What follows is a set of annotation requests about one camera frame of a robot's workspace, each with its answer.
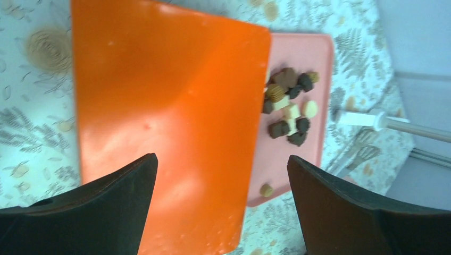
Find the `utensil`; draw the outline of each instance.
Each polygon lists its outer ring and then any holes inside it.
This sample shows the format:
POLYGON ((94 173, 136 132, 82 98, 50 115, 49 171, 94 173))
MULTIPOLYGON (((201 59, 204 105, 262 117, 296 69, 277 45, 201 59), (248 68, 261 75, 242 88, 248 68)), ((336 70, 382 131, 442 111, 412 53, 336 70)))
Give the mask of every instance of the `utensil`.
POLYGON ((352 157, 365 145, 369 145, 376 140, 378 132, 373 129, 363 128, 354 138, 354 143, 351 148, 342 156, 328 171, 331 174, 340 172, 352 157))
POLYGON ((361 163, 366 162, 378 155, 380 155, 380 149, 373 145, 367 145, 360 149, 357 152, 357 155, 354 158, 354 161, 352 161, 351 164, 349 164, 347 167, 342 169, 340 173, 337 174, 337 177, 343 178, 346 175, 348 175, 350 172, 352 172, 357 166, 359 166, 361 163))

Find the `pink tray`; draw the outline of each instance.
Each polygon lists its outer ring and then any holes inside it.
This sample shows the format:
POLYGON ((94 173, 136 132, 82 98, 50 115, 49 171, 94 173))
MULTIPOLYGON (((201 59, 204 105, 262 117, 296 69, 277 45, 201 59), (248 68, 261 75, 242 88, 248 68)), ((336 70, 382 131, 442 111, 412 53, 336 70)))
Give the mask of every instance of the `pink tray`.
POLYGON ((287 174, 287 161, 290 155, 298 155, 316 166, 321 166, 325 125, 328 113, 330 80, 333 65, 333 42, 327 35, 307 35, 274 33, 270 56, 271 74, 284 67, 293 67, 297 72, 319 72, 320 81, 312 91, 301 94, 294 100, 301 107, 306 100, 315 100, 319 106, 317 116, 313 117, 307 140, 301 147, 290 144, 286 137, 272 139, 268 125, 282 118, 282 110, 270 115, 262 114, 258 129, 257 147, 252 169, 248 203, 258 206, 290 190, 287 174), (274 188, 269 198, 260 195, 263 184, 274 188))

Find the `floral tablecloth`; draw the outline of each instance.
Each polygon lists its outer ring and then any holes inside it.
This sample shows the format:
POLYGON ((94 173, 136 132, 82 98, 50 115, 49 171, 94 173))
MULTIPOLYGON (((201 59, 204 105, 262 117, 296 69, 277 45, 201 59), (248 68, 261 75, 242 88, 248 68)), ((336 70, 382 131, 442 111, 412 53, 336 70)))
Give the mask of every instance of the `floral tablecloth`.
MULTIPOLYGON (((166 0, 281 32, 327 33, 336 59, 330 112, 383 108, 404 116, 375 0, 166 0)), ((0 208, 28 206, 80 185, 69 1, 0 0, 0 208)), ((351 144, 358 127, 328 122, 322 168, 351 144)), ((351 173, 385 194, 413 148, 410 135, 385 130, 381 154, 351 173)), ((291 192, 246 209, 231 254, 305 251, 291 192)))

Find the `table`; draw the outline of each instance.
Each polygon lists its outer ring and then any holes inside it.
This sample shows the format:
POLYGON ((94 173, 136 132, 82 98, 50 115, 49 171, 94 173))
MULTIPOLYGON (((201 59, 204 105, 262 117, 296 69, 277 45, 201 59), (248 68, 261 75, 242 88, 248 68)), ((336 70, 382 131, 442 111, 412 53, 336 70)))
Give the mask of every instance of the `table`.
MULTIPOLYGON (((330 34, 336 43, 330 112, 339 107, 355 111, 377 107, 404 116, 374 0, 165 2, 265 25, 273 31, 330 34)), ((80 185, 80 178, 69 1, 37 0, 21 5, 13 1, 1 5, 0 11, 0 208, 5 208, 28 206, 71 190, 80 185), (41 28, 57 34, 56 41, 37 33, 41 28), (34 44, 28 39, 30 34, 35 35, 34 44), (27 56, 27 48, 33 45, 37 55, 27 56), (46 56, 48 45, 58 45, 53 48, 58 54, 46 56), (55 74, 43 74, 30 61, 55 74)), ((358 127, 328 121, 323 169, 329 169, 346 151, 357 132, 358 127)), ((413 148, 413 139, 385 130, 373 145, 381 149, 381 155, 360 165, 350 177, 366 189, 385 194, 413 148)), ((230 254, 289 255, 304 250, 288 192, 246 209, 241 244, 230 254)))

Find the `leaf pattern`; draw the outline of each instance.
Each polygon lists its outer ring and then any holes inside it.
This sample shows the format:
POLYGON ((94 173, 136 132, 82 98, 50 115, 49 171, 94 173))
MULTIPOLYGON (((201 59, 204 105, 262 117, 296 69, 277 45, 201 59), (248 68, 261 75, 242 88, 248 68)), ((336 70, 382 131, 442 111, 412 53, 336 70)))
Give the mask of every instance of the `leaf pattern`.
MULTIPOLYGON (((323 169, 346 153, 358 132, 358 127, 339 126, 332 121, 334 110, 345 107, 350 97, 354 97, 353 107, 362 111, 384 108, 394 115, 405 112, 375 0, 165 2, 267 26, 273 31, 331 36, 336 54, 323 169), (275 2, 278 9, 273 21, 265 16, 269 2, 275 2)), ((73 76, 70 72, 55 75, 35 68, 27 59, 24 39, 29 31, 51 26, 63 28, 70 36, 70 1, 34 0, 20 6, 18 3, 18 0, 0 0, 3 7, 0 35, 5 38, 5 45, 16 46, 11 49, 0 46, 0 102, 3 102, 0 104, 0 208, 29 206, 80 185, 77 137, 72 132, 76 125, 73 76), (25 167, 18 169, 19 163, 28 160, 29 171, 25 167)), ((359 166, 352 177, 359 185, 384 194, 412 149, 413 141, 409 134, 387 132, 380 134, 376 143, 384 146, 381 146, 383 154, 378 156, 379 162, 372 163, 372 176, 363 175, 365 166, 359 166)), ((261 255, 303 255, 302 243, 302 231, 289 192, 257 208, 246 209, 241 243, 230 254, 258 251, 261 255)))

